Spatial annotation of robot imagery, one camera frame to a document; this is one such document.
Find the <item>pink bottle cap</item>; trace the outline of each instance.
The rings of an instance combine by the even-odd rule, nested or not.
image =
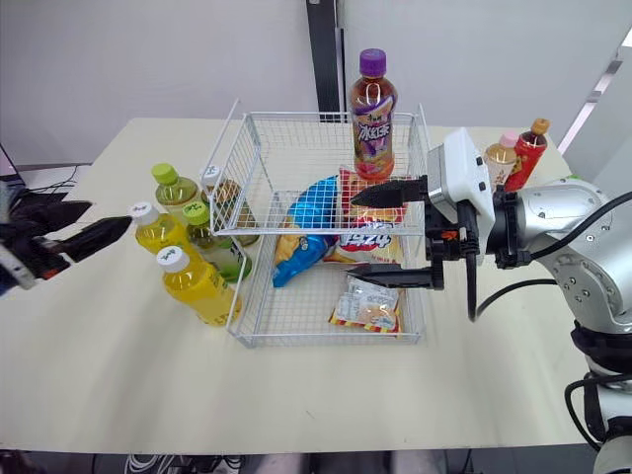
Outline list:
[[[517,133],[514,131],[506,131],[501,136],[499,143],[507,148],[514,148],[517,143]]]

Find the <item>purple bottle cap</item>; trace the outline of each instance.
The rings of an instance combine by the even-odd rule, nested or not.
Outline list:
[[[365,49],[359,54],[359,73],[362,76],[381,77],[386,73],[386,53],[381,49]]]

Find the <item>white wire basket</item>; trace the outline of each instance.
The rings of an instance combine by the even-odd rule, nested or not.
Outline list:
[[[404,260],[420,237],[401,236]],[[399,297],[398,333],[373,333],[329,322],[347,290],[352,266],[319,263],[295,276],[286,286],[273,287],[277,236],[263,235],[250,277],[239,284],[242,309],[231,314],[228,331],[247,348],[263,346],[414,344],[425,333],[425,290],[406,289]]]
[[[415,179],[426,173],[427,136],[421,113],[394,114],[395,168],[391,179]],[[230,180],[239,185],[239,196],[235,205],[222,207],[217,205],[223,199],[221,188],[213,190],[209,199],[214,209],[211,213],[213,233],[295,234],[295,229],[284,226],[288,209],[311,185],[338,175],[343,167],[354,169],[349,114],[244,114],[219,177],[219,182]],[[345,193],[338,190],[339,205],[349,205],[365,184],[356,186],[362,188],[354,190],[352,187]],[[252,212],[244,211],[248,207]],[[401,222],[378,229],[364,227],[364,230],[353,227],[337,212],[332,215],[331,225],[317,222],[301,233],[423,235],[423,209],[422,202],[411,202]]]
[[[206,169],[227,124],[228,120]],[[391,179],[424,175],[430,146],[421,106],[418,114],[394,115],[392,140],[395,169]],[[275,249],[281,234],[388,234],[400,240],[402,267],[419,265],[417,256],[424,239],[421,202],[409,203],[403,220],[393,226],[357,228],[350,226],[340,213],[341,205],[349,203],[355,195],[352,190],[346,196],[338,196],[338,212],[332,216],[331,226],[301,229],[283,226],[289,208],[300,195],[319,180],[339,175],[341,167],[354,169],[349,114],[244,114],[218,179],[219,183],[230,180],[237,184],[232,190],[239,190],[238,197],[231,199],[232,205],[222,206],[221,187],[215,187],[209,201],[214,234],[262,235],[253,246],[256,253],[251,274],[245,280],[240,278],[236,286],[241,311],[235,314],[231,308],[227,324],[228,331],[246,347],[414,344],[425,333],[426,296],[422,289],[402,290],[397,333],[374,333],[330,323],[338,300],[348,289],[347,270],[352,267],[349,265],[319,263],[292,278],[286,286],[273,286]]]

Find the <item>chip bag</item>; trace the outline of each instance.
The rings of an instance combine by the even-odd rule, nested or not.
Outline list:
[[[283,223],[285,228],[332,227],[336,216],[336,176],[310,186],[289,208]],[[312,267],[330,250],[337,238],[333,235],[296,234],[278,236],[275,249],[273,286],[285,286],[287,282]]]
[[[329,322],[364,328],[376,333],[400,331],[399,290],[348,277],[349,289],[343,293]]]
[[[341,168],[338,176],[341,190],[338,202],[343,221],[349,227],[388,228],[404,220],[406,204],[402,207],[375,209],[351,204],[352,198],[375,183],[363,180],[358,174]],[[404,260],[402,247],[397,236],[347,234],[341,235],[334,252],[325,257],[325,262],[342,264],[401,264]]]

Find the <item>orange bottle cap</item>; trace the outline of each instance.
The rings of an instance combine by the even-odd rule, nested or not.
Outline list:
[[[543,135],[544,133],[546,133],[546,130],[549,129],[550,124],[551,122],[546,118],[537,118],[533,121],[531,131],[536,135]]]

